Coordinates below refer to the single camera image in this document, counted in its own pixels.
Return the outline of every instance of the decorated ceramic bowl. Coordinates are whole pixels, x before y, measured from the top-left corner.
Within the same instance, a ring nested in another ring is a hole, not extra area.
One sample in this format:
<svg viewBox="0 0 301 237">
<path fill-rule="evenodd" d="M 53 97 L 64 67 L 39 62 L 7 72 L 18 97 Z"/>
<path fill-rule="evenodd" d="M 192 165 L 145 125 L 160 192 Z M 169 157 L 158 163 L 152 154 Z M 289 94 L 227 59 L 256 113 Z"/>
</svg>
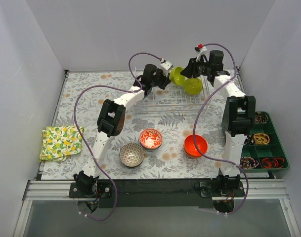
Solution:
<svg viewBox="0 0 301 237">
<path fill-rule="evenodd" d="M 161 132 L 153 128 L 143 130 L 139 136 L 141 145 L 147 150 L 158 149 L 162 145 L 163 140 Z"/>
<path fill-rule="evenodd" d="M 129 167 L 134 168 L 139 166 L 145 157 L 145 152 L 141 145 L 135 142 L 127 143 L 121 147 L 120 159 L 121 162 Z"/>
</svg>

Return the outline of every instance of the green organizer tray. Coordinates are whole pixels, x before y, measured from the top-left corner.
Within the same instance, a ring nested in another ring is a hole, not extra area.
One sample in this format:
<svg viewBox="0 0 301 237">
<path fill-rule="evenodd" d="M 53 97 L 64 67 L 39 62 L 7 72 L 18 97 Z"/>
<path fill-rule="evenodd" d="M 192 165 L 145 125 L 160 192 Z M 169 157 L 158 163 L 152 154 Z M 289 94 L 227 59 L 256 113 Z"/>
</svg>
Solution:
<svg viewBox="0 0 301 237">
<path fill-rule="evenodd" d="M 270 142 L 267 145 L 256 145 L 253 143 L 252 145 L 244 145 L 242 150 L 241 157 L 252 157 L 254 160 L 259 162 L 259 165 L 253 169 L 244 169 L 247 173 L 260 173 L 260 172 L 272 172 L 272 171 L 280 171 L 289 168 L 289 161 L 285 155 L 283 147 L 281 145 L 278 134 L 273 125 L 270 114 L 267 112 L 261 111 L 268 116 L 267 123 L 255 123 L 252 129 L 250 130 L 250 135 L 254 135 L 256 133 L 265 133 L 269 136 Z M 284 164 L 281 168 L 263 168 L 261 162 L 264 158 L 283 158 Z"/>
</svg>

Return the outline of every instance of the lemon print napkin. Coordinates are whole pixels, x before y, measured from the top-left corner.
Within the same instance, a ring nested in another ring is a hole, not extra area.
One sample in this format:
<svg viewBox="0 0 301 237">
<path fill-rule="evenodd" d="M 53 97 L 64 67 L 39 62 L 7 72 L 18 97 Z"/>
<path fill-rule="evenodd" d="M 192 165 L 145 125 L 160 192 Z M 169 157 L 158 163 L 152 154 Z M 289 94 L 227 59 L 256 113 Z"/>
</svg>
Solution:
<svg viewBox="0 0 301 237">
<path fill-rule="evenodd" d="M 64 161 L 81 152 L 82 137 L 75 126 L 47 127 L 42 131 L 43 146 L 40 160 Z"/>
</svg>

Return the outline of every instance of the white wall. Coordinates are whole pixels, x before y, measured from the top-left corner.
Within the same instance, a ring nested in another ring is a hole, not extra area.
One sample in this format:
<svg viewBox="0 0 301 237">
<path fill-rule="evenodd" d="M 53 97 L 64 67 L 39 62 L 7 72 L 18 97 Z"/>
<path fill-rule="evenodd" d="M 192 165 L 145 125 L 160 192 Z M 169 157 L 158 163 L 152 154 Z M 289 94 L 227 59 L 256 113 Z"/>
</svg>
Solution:
<svg viewBox="0 0 301 237">
<path fill-rule="evenodd" d="M 274 0 L 27 0 L 64 69 L 123 70 L 146 51 L 186 66 L 218 42 L 241 65 Z M 134 61 L 139 69 L 149 56 Z M 231 67 L 229 58 L 225 65 Z"/>
<path fill-rule="evenodd" d="M 14 233 L 62 82 L 62 67 L 25 0 L 0 0 L 0 237 Z"/>
<path fill-rule="evenodd" d="M 301 231 L 301 0 L 276 0 L 241 67 L 257 109 L 268 111 L 290 169 L 283 173 Z"/>
</svg>

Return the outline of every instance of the wire rack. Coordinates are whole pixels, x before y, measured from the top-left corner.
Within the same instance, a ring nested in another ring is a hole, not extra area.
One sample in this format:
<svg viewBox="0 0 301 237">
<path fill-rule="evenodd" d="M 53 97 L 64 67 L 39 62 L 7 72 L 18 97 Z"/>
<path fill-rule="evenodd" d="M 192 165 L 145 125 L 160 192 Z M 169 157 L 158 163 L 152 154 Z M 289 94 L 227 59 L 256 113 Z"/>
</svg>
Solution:
<svg viewBox="0 0 301 237">
<path fill-rule="evenodd" d="M 200 79 L 202 80 L 203 89 L 197 95 L 190 95 L 184 91 L 183 86 L 177 86 L 173 83 L 170 83 L 165 90 L 154 87 L 145 99 L 135 105 L 135 112 L 197 112 L 210 95 L 206 77 L 201 76 Z"/>
</svg>

